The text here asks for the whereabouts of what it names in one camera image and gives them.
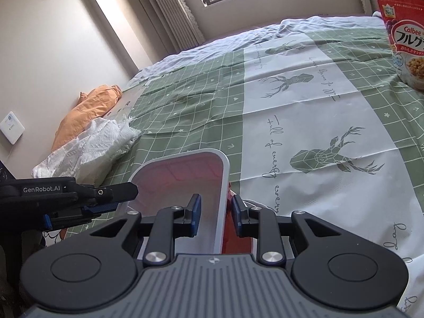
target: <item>bed sheet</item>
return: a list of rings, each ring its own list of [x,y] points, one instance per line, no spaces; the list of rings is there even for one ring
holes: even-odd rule
[[[154,78],[172,72],[187,65],[211,60],[228,52],[240,50],[247,46],[259,44],[271,39],[305,32],[337,30],[343,28],[384,28],[384,22],[378,16],[373,17],[329,17],[313,16],[308,19],[285,19],[280,24],[269,25],[259,29],[218,39],[197,48],[182,51],[177,55],[167,56],[145,69],[140,70],[131,79],[124,90],[139,85],[147,78]]]
[[[382,22],[363,18],[306,20],[302,31],[285,21],[286,36],[152,69],[128,91],[135,103],[111,113],[126,111],[143,134],[105,184],[154,158],[220,149],[242,197],[280,215],[306,210],[397,253],[410,272],[399,309],[423,317],[424,99],[397,77]]]

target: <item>cereal bag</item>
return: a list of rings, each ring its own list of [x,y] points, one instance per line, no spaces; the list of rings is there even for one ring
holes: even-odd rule
[[[378,0],[400,79],[424,92],[424,0]]]

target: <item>green grid pattern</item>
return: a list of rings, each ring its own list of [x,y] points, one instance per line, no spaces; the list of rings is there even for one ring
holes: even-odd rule
[[[130,117],[133,128],[142,130],[131,151],[114,164],[104,185],[128,181],[149,160],[215,148],[230,161],[230,181],[240,186],[242,114],[244,106],[243,50],[213,60],[179,68],[156,80],[137,99]],[[90,224],[68,229],[80,233],[113,218],[103,214]]]
[[[396,75],[383,29],[307,34],[363,94],[399,149],[424,211],[424,96]]]

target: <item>wall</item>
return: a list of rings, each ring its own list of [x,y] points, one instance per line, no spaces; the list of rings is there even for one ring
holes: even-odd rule
[[[79,92],[131,78],[82,0],[0,0],[0,120],[13,111],[25,132],[0,160],[17,178],[44,160]]]
[[[206,39],[231,31],[312,15],[362,15],[360,0],[223,0],[204,6],[185,0]]]
[[[145,37],[142,39],[143,43],[140,41],[123,13],[121,4],[117,0],[95,0],[95,2],[137,68],[141,69],[151,65],[152,61],[145,51],[148,40]]]
[[[157,20],[152,18],[155,15],[153,7],[140,1],[142,0],[116,0],[152,63],[156,63],[173,54],[175,49],[159,18],[156,17]]]

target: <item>metal screw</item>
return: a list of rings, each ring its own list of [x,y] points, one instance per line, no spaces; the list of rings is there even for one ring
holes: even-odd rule
[[[283,255],[279,252],[268,251],[262,255],[262,259],[268,263],[277,263],[283,259]]]
[[[163,252],[154,251],[146,255],[146,259],[152,263],[160,263],[166,260],[166,255]]]

